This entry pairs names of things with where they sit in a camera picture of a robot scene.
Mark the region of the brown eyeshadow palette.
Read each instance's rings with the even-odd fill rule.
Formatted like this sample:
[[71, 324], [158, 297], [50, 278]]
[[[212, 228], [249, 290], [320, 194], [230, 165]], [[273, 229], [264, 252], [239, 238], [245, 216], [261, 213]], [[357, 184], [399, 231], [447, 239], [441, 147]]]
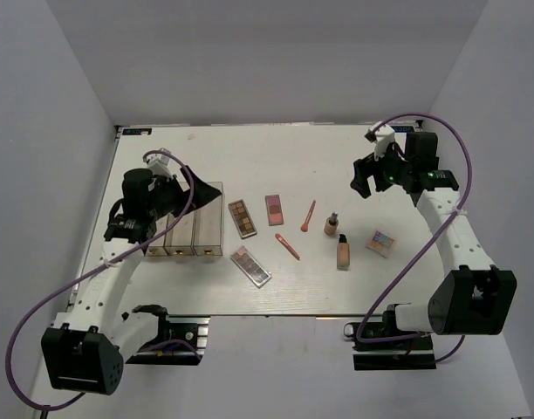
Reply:
[[241, 239], [253, 237], [257, 234], [257, 229], [244, 200], [229, 203], [228, 208]]

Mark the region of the pink blush palette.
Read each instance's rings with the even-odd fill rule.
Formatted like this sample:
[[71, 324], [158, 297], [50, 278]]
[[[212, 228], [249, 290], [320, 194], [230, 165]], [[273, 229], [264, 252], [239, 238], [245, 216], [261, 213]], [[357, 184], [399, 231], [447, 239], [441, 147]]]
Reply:
[[269, 226], [278, 226], [284, 224], [284, 215], [279, 195], [270, 195], [265, 197], [267, 217]]

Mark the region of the mauve eyeshadow palette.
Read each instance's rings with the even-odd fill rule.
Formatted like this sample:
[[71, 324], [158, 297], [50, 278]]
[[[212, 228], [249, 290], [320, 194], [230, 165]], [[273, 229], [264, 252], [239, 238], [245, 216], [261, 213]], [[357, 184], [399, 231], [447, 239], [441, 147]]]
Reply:
[[271, 274], [259, 263], [245, 246], [240, 246], [230, 255], [230, 260], [257, 287], [266, 285], [272, 278]]

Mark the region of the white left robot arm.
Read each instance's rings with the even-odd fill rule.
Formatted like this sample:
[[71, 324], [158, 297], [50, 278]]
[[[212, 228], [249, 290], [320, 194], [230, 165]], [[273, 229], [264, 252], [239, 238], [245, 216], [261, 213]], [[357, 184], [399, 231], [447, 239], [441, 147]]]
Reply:
[[171, 341], [173, 329], [162, 306], [137, 306], [121, 323], [115, 318], [157, 221], [168, 215], [182, 217], [221, 195], [191, 169], [182, 174], [188, 189], [168, 170], [135, 168], [124, 174], [122, 197], [110, 211], [104, 235], [104, 270], [89, 278], [72, 311], [41, 339], [53, 388], [110, 395], [127, 361], [146, 345], [162, 348]]

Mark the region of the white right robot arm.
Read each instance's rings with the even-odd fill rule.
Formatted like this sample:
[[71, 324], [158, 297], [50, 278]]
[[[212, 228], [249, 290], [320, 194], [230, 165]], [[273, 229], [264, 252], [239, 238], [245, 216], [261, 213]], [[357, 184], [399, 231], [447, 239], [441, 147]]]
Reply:
[[382, 339], [394, 348], [413, 337], [438, 335], [497, 335], [517, 289], [512, 271], [501, 270], [487, 255], [462, 211], [465, 197], [453, 173], [440, 169], [438, 137], [414, 132], [400, 148], [390, 126], [370, 128], [366, 138], [374, 151], [354, 164], [353, 190], [368, 198], [373, 180], [377, 191], [397, 185], [411, 197], [432, 234], [445, 278], [429, 301], [401, 303], [385, 312]]

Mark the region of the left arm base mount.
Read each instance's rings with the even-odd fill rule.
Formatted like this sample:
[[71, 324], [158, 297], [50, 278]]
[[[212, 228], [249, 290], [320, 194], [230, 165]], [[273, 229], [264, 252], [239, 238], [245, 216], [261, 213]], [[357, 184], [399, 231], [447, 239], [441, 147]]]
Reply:
[[127, 364], [154, 366], [198, 366], [204, 356], [210, 318], [167, 316], [159, 323], [160, 333], [145, 343]]

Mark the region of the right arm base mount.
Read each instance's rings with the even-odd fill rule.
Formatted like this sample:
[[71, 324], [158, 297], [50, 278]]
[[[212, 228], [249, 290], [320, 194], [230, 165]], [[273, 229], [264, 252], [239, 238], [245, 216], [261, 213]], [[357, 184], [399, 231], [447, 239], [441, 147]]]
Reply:
[[415, 371], [436, 369], [429, 336], [393, 342], [363, 343], [357, 340], [359, 322], [346, 323], [343, 334], [353, 343], [355, 371]]

